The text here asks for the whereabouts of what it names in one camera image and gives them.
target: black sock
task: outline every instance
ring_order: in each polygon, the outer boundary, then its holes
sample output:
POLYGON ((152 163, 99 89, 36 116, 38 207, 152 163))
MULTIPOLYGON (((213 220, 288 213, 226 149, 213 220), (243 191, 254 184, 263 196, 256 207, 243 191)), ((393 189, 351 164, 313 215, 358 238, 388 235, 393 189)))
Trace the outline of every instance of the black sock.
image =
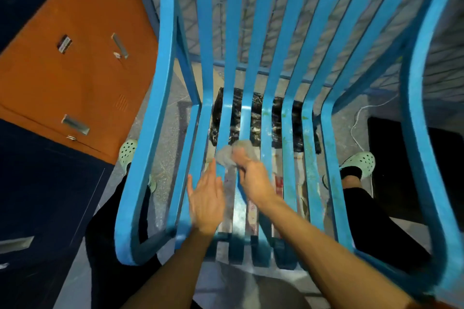
POLYGON ((343 180, 346 176, 356 176, 361 179, 363 172, 357 166, 346 166, 340 170, 340 177, 343 180))

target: cleaning cloth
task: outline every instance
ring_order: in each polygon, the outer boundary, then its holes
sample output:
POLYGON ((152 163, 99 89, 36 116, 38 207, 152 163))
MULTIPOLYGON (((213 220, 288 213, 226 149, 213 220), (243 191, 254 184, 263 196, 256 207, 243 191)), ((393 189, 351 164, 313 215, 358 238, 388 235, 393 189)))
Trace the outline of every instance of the cleaning cloth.
POLYGON ((236 167, 237 164, 232 160, 232 151, 234 148, 244 148, 245 154, 254 161, 259 161, 258 157, 255 154, 255 149, 253 148, 252 142, 249 139, 241 139, 235 141, 232 145, 226 145, 222 149, 216 152, 216 162, 226 169, 229 167, 236 167))

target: gray floor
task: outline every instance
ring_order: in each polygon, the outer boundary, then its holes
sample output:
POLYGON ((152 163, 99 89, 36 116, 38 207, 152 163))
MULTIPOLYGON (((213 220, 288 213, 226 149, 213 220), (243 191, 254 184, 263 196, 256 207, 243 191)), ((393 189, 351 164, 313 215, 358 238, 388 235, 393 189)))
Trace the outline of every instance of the gray floor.
MULTIPOLYGON (((215 81, 220 84, 221 73, 215 74, 215 81)), ((255 90, 262 92, 267 78, 259 76, 255 90)), ((277 95, 283 95, 287 81, 282 80, 277 89, 277 95)), ((243 88, 243 74, 237 73, 236 87, 243 88)), ((297 95, 302 100, 305 88, 297 95)), ((316 102, 316 111, 320 109, 323 98, 328 90, 325 89, 316 102)), ((134 121, 129 137, 138 138, 143 116, 148 103, 148 95, 134 121)), ((359 96, 348 107, 333 117, 333 129, 337 143, 337 154, 340 163, 350 155, 359 151, 351 138, 349 131, 354 123, 358 109, 369 104, 367 96, 359 96)), ((153 203, 148 212, 149 235, 164 228, 170 191, 174 186, 173 177, 176 176, 176 166, 179 163, 182 142, 190 115, 191 103, 185 85, 173 76, 168 107, 159 139, 158 150, 152 168, 152 176, 158 187, 153 195, 153 203)), ((367 133, 368 111, 362 111, 354 135, 364 149, 368 149, 367 133)), ((319 174, 325 173, 323 153, 318 157, 319 174)), ((101 207, 114 192, 123 177, 123 170, 116 165, 107 187, 101 197, 101 207)), ((364 187, 370 191, 370 181, 364 181, 364 187)), ((328 200, 328 191, 322 187, 322 199, 328 200)), ((164 263, 173 253, 174 246, 169 242, 158 254, 164 263)), ((250 254, 242 266, 230 266, 222 262, 204 263, 197 283, 195 300, 204 308, 307 308, 308 303, 313 308, 328 308, 327 301, 305 271, 285 271, 277 268, 267 270, 253 268, 250 254)), ((76 259, 69 271, 61 293, 55 304, 55 309, 87 309, 90 308, 90 266, 87 260, 85 245, 82 242, 76 259)))

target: crocs shoe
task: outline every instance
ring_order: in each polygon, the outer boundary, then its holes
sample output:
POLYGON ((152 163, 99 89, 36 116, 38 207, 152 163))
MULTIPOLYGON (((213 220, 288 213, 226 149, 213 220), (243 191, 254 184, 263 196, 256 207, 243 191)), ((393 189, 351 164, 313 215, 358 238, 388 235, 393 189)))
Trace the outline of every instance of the crocs shoe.
MULTIPOLYGON (((136 152, 137 148, 137 140, 136 139, 128 139, 123 143, 123 145, 119 148, 119 163, 123 167, 123 170, 127 174, 127 166, 132 162, 134 159, 134 153, 136 152)), ((153 180, 151 174, 148 177, 148 188, 150 188, 151 193, 153 193, 156 189, 156 182, 153 180)))
MULTIPOLYGON (((372 171, 374 171, 374 167, 375 167, 374 155, 371 152, 368 152, 368 151, 362 151, 362 152, 356 153, 354 155, 351 155, 340 166, 340 170, 342 168, 346 168, 348 166, 356 166, 356 167, 360 168, 361 173, 362 173, 361 174, 361 180, 363 180, 366 177, 369 177, 372 174, 372 171)), ((324 184, 324 187, 328 189, 327 175, 324 175, 322 177, 322 183, 324 184)))

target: blue chair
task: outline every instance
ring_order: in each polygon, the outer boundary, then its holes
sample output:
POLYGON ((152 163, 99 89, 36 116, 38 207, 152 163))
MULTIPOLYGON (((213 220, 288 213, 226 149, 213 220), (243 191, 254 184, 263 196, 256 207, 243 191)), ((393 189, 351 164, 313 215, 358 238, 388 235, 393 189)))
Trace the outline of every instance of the blue chair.
MULTIPOLYGON (((212 0, 197 0, 199 36, 201 44, 201 65, 203 79, 203 102, 197 93, 189 51, 183 26, 182 13, 177 0, 160 0, 160 24, 156 19, 151 0, 143 0, 148 17, 159 32, 159 49, 154 74, 154 83, 142 132, 139 138, 132 167, 121 198, 116 219, 115 245, 118 259, 126 265, 141 265, 151 258, 169 239, 175 237, 178 248, 189 233, 189 201, 184 198, 187 174, 193 176, 194 185, 200 178, 204 167, 204 155, 213 106, 213 48, 212 48, 212 0), (184 141, 178 174, 167 225, 164 232, 152 236, 140 244, 138 239, 138 220, 148 175, 154 159, 156 146, 164 118, 167 98, 173 74, 174 58, 179 59, 182 74, 193 104, 190 122, 184 141)), ((456 224, 444 184, 438 171, 435 157, 427 134, 422 106, 422 74, 432 34, 447 0, 424 0, 415 19, 398 36, 386 52, 349 85, 355 71, 386 26, 402 0, 383 0, 368 24, 361 39, 351 52, 338 78, 325 99, 321 114, 313 117, 313 104, 325 83, 326 78, 370 0, 351 0, 326 54, 311 81, 302 111, 304 131, 304 156, 306 184, 308 190, 310 222, 323 230, 323 208, 317 192, 320 177, 317 172, 314 125, 322 128, 328 184, 333 201, 333 223, 337 241, 350 251, 365 259, 379 271, 392 279, 400 287, 414 296, 434 293, 438 289, 449 289, 463 269, 463 247, 461 235, 456 224), (417 274, 407 275, 373 257, 357 251, 353 247, 348 225, 346 207, 341 186, 338 159, 335 151, 335 138, 332 129, 332 115, 361 94, 399 57, 402 57, 400 73, 400 100, 404 121, 402 123, 410 165, 420 197, 424 220, 429 227, 432 239, 433 260, 417 274)), ((337 0, 319 0, 304 43, 285 93, 282 106, 282 151, 284 200, 297 210, 295 188, 294 152, 291 110, 294 98, 304 78, 308 64, 315 52, 329 15, 337 0)), ((293 32, 297 26, 304 0, 288 0, 283 16, 281 30, 275 46, 270 66, 262 107, 261 161, 272 171, 271 165, 271 110, 278 80, 283 71, 293 32)), ((235 70, 238 65, 237 51, 242 0, 227 0, 225 29, 225 79, 221 122, 217 139, 217 149, 228 144, 235 70)), ((240 139, 250 137, 251 104, 254 83, 260 66, 263 44, 267 33, 272 0, 257 0, 252 28, 249 60, 246 69, 243 92, 240 139)), ((224 179, 224 168, 217 167, 224 179)), ((245 236, 246 201, 240 186, 236 185, 232 233, 218 232, 206 258, 214 259, 218 241, 229 242, 229 262, 241 264, 245 245, 251 245, 252 260, 255 266, 267 267, 271 252, 278 267, 295 269, 297 258, 288 245, 270 236, 270 223, 259 216, 258 236, 245 236)))

